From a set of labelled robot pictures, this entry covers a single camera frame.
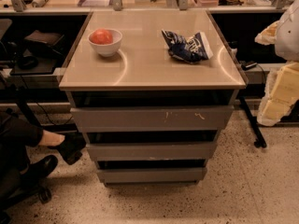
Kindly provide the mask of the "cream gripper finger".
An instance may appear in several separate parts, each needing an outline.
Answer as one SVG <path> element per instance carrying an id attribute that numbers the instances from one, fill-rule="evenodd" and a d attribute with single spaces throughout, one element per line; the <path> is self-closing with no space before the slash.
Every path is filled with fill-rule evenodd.
<path id="1" fill-rule="evenodd" d="M 263 126 L 274 126 L 291 113 L 299 100 L 299 63 L 286 63 L 279 70 L 271 70 L 264 92 L 257 121 Z"/>

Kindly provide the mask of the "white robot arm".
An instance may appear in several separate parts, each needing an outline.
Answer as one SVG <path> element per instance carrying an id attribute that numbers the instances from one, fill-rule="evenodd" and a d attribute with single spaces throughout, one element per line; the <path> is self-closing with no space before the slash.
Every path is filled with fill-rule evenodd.
<path id="1" fill-rule="evenodd" d="M 278 21 L 257 34 L 255 42 L 274 45 L 276 55 L 287 61 L 267 76 L 258 110 L 257 121 L 263 126 L 274 126 L 291 113 L 299 100 L 299 0 Z"/>

